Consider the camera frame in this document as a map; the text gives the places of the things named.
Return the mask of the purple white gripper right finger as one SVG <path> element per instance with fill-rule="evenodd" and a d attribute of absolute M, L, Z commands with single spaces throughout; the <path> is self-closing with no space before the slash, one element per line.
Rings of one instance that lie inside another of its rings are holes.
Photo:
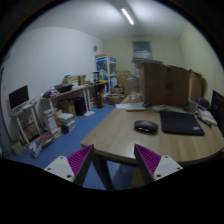
<path fill-rule="evenodd" d="M 160 156 L 138 144 L 134 146 L 134 155 L 145 184 L 160 180 L 182 169 L 182 166 L 169 155 Z"/>

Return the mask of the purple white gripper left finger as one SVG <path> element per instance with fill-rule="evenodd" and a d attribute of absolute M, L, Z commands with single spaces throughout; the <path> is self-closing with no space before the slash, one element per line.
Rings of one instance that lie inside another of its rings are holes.
<path fill-rule="evenodd" d="M 89 145 L 68 157 L 57 157 L 45 168 L 45 171 L 82 186 L 93 157 L 94 146 Z"/>

